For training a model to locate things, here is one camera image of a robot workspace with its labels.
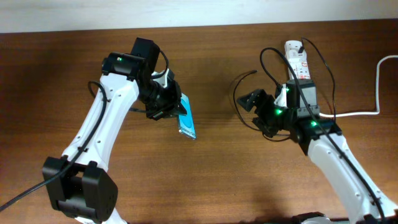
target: green light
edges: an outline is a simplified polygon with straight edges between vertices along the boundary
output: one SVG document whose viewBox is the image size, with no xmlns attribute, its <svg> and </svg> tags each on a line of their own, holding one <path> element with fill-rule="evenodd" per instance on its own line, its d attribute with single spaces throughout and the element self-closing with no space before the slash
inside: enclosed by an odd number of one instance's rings
<svg viewBox="0 0 398 224">
<path fill-rule="evenodd" d="M 283 112 L 283 111 L 280 110 L 280 109 L 276 109 L 276 110 L 275 110 L 275 114 L 276 114 L 276 115 L 280 115 L 282 112 Z"/>
</svg>

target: wooden tabletop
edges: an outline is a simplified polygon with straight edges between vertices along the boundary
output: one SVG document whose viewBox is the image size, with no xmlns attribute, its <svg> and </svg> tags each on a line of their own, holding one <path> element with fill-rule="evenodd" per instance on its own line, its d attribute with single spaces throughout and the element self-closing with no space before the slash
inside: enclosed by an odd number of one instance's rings
<svg viewBox="0 0 398 224">
<path fill-rule="evenodd" d="M 318 46 L 333 70 L 337 112 L 374 110 L 376 64 L 398 53 L 398 20 L 1 34 L 0 203 L 42 181 L 44 160 L 60 157 L 93 102 L 87 81 L 100 79 L 110 52 L 130 52 L 135 38 L 143 37 L 167 54 L 190 98 L 198 139 L 179 134 L 175 119 L 126 116 L 109 162 L 119 188 L 116 208 L 126 221 L 269 222 L 316 211 L 346 217 L 326 178 L 297 144 L 267 141 L 243 126 L 231 106 L 231 84 L 252 69 L 259 72 L 242 82 L 237 95 L 256 88 L 274 92 L 259 53 L 265 47 L 283 51 L 286 40 L 301 36 Z M 331 78 L 316 51 L 308 46 L 307 52 L 322 112 L 330 113 Z M 264 58 L 285 82 L 278 56 Z M 157 70 L 163 67 L 160 59 Z M 397 70 L 397 60 L 381 66 L 380 115 L 337 120 L 357 160 L 395 202 Z M 252 115 L 244 114 L 250 121 Z M 76 223 L 51 208 L 45 188 L 0 213 L 0 220 Z"/>
</svg>

